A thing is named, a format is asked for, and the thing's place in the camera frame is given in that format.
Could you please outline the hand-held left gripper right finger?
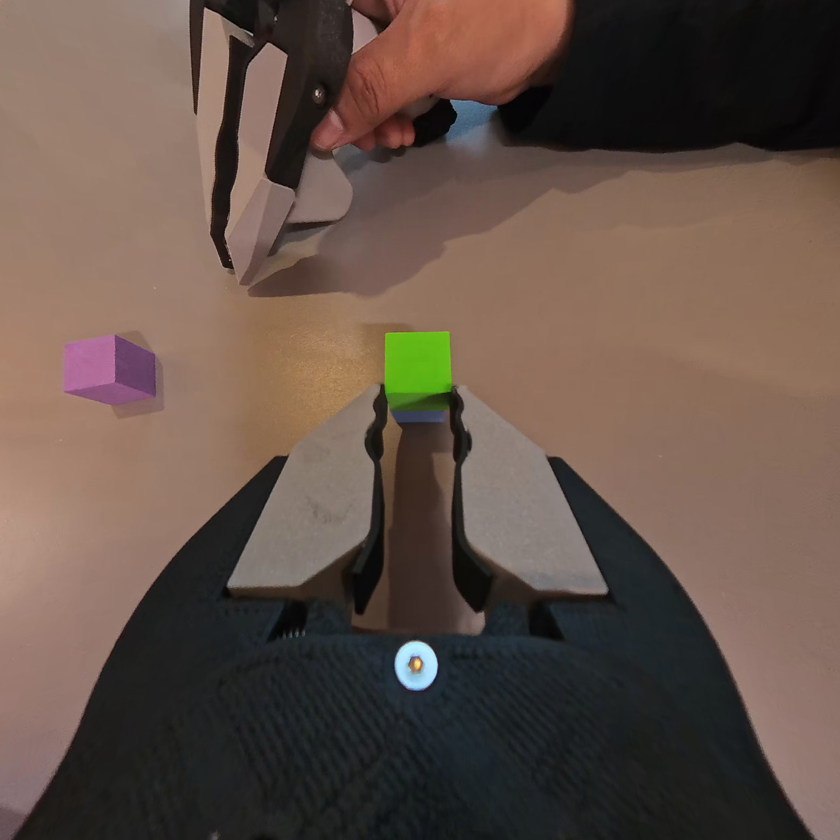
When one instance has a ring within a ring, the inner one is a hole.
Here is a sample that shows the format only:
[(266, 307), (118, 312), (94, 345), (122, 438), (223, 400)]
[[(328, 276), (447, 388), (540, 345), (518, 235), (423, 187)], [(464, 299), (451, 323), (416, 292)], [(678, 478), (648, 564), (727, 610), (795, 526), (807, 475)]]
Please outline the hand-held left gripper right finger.
[(451, 395), (452, 562), (476, 613), (601, 599), (608, 586), (549, 457), (463, 385)]

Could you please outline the purple foam cube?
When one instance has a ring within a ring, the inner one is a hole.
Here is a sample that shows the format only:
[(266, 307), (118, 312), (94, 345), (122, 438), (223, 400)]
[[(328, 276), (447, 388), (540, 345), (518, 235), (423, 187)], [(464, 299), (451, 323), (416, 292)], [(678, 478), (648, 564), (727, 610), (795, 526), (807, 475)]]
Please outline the purple foam cube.
[(66, 344), (63, 392), (121, 406), (156, 397), (154, 353), (116, 334)]

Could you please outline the person's right hand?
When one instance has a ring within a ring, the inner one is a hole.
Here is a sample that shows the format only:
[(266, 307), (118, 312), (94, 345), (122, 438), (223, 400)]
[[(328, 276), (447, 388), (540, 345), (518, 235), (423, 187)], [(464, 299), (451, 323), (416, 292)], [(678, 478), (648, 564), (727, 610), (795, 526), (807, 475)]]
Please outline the person's right hand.
[(510, 102), (551, 81), (571, 36), (572, 1), (356, 1), (383, 31), (353, 54), (315, 151), (415, 143), (408, 106), (423, 98)]

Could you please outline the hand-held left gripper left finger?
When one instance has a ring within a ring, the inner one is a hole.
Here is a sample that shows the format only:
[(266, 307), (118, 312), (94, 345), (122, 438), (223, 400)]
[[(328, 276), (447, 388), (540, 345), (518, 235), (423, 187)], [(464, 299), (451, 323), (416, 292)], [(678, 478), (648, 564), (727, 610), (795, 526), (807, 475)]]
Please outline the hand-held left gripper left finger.
[(319, 599), (363, 614), (384, 567), (383, 385), (290, 452), (227, 582), (232, 596)]

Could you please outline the green foam cube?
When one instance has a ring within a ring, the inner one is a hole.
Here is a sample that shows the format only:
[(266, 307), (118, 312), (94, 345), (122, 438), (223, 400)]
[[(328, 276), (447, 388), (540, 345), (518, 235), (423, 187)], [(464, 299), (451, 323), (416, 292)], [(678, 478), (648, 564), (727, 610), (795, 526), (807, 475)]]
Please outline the green foam cube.
[(453, 388), (449, 332), (388, 332), (385, 395), (392, 413), (443, 413)]

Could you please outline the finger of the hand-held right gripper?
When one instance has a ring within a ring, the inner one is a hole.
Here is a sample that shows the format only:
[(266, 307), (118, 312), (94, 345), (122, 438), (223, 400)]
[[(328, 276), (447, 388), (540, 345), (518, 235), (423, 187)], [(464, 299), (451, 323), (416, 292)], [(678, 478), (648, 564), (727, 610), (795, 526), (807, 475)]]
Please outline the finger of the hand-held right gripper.
[(331, 224), (353, 199), (332, 154), (313, 153), (321, 111), (315, 82), (293, 90), (287, 54), (265, 43), (245, 69), (238, 118), (238, 164), (225, 239), (240, 284), (250, 284), (285, 225)]
[(232, 270), (225, 241), (226, 220), (214, 220), (216, 151), (224, 120), (228, 88), (230, 40), (249, 49), (254, 44), (254, 7), (197, 7), (194, 9), (194, 113), (201, 166), (206, 224), (220, 263)]

